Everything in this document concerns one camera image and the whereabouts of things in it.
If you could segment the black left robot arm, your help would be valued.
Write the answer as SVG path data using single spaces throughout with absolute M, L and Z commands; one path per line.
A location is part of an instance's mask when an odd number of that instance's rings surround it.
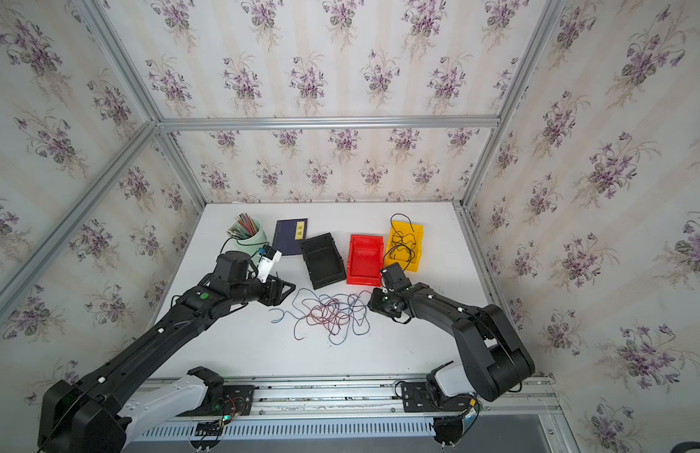
M 74 383 L 61 379 L 42 398 L 40 452 L 120 452 L 142 434 L 195 410 L 225 416 L 225 380 L 206 367 L 142 398 L 139 388 L 184 345 L 251 302 L 280 305 L 293 283 L 257 269 L 240 251 L 221 254 L 214 270 L 114 358 Z

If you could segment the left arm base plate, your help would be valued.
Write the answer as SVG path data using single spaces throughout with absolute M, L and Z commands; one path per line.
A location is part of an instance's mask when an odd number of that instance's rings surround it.
M 210 393 L 197 409 L 184 411 L 179 417 L 250 415 L 255 390 L 253 385 L 225 385 L 222 394 Z

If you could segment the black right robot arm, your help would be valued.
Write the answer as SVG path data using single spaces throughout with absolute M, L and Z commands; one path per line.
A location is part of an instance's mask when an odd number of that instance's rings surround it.
M 461 360 L 429 374 L 429 392 L 439 401 L 462 394 L 494 401 L 520 391 L 525 379 L 536 373 L 531 354 L 506 313 L 495 305 L 468 306 L 418 283 L 401 290 L 374 289 L 369 309 L 397 324 L 427 321 L 454 338 Z

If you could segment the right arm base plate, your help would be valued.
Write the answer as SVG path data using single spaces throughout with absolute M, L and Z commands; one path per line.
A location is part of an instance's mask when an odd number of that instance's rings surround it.
M 446 396 L 427 381 L 397 381 L 393 393 L 401 401 L 405 413 L 461 413 L 476 406 L 476 398 L 471 394 Z

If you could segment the black plastic bin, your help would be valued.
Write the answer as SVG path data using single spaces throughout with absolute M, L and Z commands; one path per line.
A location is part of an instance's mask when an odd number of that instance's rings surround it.
M 346 281 L 344 260 L 330 233 L 308 238 L 300 248 L 314 290 Z

